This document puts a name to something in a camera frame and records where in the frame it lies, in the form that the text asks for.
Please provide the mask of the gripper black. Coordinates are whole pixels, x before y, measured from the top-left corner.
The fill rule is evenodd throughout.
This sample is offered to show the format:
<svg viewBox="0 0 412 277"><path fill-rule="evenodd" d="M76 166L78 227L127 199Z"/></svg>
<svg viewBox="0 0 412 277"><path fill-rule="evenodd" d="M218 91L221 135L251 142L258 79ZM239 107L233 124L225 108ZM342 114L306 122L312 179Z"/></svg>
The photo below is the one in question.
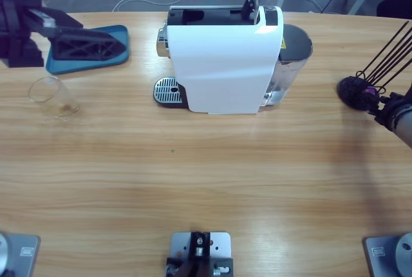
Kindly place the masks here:
<svg viewBox="0 0 412 277"><path fill-rule="evenodd" d="M36 23L63 21L64 12L43 6L42 0L1 0L1 61L9 68L44 66L42 52L31 39L35 29L26 21L31 10L46 14L35 17ZM56 26L42 28L41 35L49 39L58 61L108 61L126 51L125 44L101 30Z"/></svg>
<svg viewBox="0 0 412 277"><path fill-rule="evenodd" d="M395 129L400 112L406 107L406 97L392 92L389 97L379 95L361 95L360 109L368 113L376 113L374 120L387 129Z"/></svg>

